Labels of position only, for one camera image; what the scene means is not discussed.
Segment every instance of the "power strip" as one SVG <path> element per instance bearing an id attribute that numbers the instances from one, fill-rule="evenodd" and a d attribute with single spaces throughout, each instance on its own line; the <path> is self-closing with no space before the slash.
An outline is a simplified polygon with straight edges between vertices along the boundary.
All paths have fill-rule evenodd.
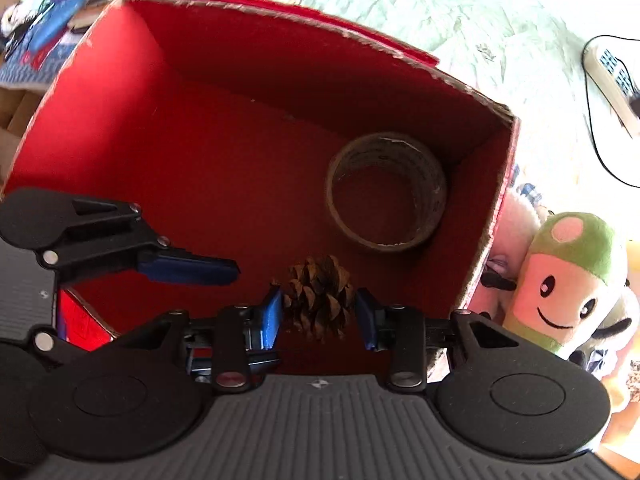
<path id="1" fill-rule="evenodd" d="M 590 45 L 583 54 L 584 69 L 615 110 L 631 137 L 640 137 L 640 118 L 630 106 L 634 97 L 631 76 L 622 63 L 603 44 Z"/>

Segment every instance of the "gray ridged panel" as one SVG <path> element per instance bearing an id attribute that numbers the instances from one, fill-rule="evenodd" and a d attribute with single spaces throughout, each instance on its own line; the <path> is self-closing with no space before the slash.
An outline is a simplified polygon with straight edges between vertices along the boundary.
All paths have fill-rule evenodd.
<path id="1" fill-rule="evenodd" d="M 52 456 L 30 480 L 599 480 L 618 479 L 596 456 L 531 465 L 482 455 L 452 437 L 427 403 L 373 376 L 269 376 L 219 399 L 173 447 L 125 463 Z"/>
<path id="2" fill-rule="evenodd" d="M 22 342 L 29 330 L 53 324 L 55 274 L 33 251 L 0 240 L 0 339 Z"/>

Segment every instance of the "red box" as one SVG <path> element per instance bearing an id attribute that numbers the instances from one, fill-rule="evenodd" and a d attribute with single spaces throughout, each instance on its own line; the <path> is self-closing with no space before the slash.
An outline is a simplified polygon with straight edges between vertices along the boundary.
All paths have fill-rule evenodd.
<path id="1" fill-rule="evenodd" d="M 44 97 L 5 192 L 42 186 L 137 202 L 175 245 L 238 261 L 240 279 L 223 288 L 135 272 L 78 286 L 119 331 L 171 308 L 201 317 L 257 303 L 272 278 L 286 282 L 287 268 L 310 254 L 335 254 L 354 285 L 382 302 L 445 317 L 478 281 L 518 120 L 436 63 L 301 7 L 117 0 Z M 426 144 L 449 187 L 431 239 L 401 254 L 361 250 L 324 204 L 332 156 L 356 136 L 385 131 Z M 278 344 L 301 341 L 285 333 Z M 313 353 L 312 362 L 297 360 L 306 373 L 363 372 L 373 359 L 353 332 Z"/>

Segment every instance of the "green plush toy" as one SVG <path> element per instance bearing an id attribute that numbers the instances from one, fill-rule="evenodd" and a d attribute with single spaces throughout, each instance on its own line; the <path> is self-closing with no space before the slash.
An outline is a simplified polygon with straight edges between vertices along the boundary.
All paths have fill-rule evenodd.
<path id="1" fill-rule="evenodd" d="M 625 280 L 624 242 L 605 221 L 551 216 L 529 247 L 503 326 L 567 359 L 611 311 Z"/>

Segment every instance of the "bed sheet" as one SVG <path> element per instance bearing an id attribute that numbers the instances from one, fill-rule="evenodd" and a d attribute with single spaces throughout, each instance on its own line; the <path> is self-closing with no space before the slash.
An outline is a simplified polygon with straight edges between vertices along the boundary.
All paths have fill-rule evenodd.
<path id="1" fill-rule="evenodd" d="M 611 177 L 591 147 L 580 65 L 593 36 L 640 38 L 640 0 L 277 1 L 352 20 L 435 54 L 442 70 L 522 119 L 520 179 L 535 184 L 545 205 L 594 212 L 640 239 L 640 190 Z M 625 59 L 635 56 L 640 74 L 640 43 L 630 50 Z M 623 131 L 591 84 L 590 104 L 594 129 Z"/>

